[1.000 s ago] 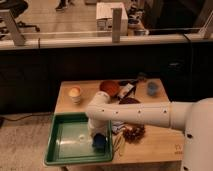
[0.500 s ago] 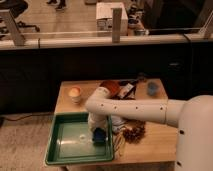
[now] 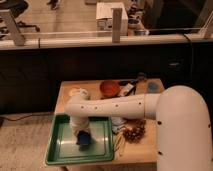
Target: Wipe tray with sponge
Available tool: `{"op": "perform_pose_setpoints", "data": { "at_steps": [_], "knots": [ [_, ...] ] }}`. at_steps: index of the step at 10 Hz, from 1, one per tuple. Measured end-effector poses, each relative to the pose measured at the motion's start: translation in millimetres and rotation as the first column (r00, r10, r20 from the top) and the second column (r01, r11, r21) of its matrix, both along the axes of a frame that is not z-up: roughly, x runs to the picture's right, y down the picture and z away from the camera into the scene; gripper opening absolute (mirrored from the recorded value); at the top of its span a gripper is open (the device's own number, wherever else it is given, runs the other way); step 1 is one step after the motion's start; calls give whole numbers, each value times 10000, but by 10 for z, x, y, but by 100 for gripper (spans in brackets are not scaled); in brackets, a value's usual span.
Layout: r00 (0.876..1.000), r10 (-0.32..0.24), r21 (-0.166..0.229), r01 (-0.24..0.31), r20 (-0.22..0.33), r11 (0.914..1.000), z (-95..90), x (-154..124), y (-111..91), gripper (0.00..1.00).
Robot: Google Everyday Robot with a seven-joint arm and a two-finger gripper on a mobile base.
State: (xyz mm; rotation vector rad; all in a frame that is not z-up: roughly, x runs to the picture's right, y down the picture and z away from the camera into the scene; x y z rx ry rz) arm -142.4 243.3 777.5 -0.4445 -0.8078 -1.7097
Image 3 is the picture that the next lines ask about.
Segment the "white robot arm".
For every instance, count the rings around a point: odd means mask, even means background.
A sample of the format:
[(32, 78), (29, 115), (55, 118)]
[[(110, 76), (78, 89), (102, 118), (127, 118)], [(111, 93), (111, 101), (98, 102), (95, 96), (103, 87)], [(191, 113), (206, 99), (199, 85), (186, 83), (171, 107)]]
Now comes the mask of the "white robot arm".
[(209, 110), (203, 97), (187, 86), (172, 86), (157, 94), (90, 100), (77, 90), (65, 105), (74, 128), (88, 118), (156, 119), (158, 171), (213, 171), (213, 138)]

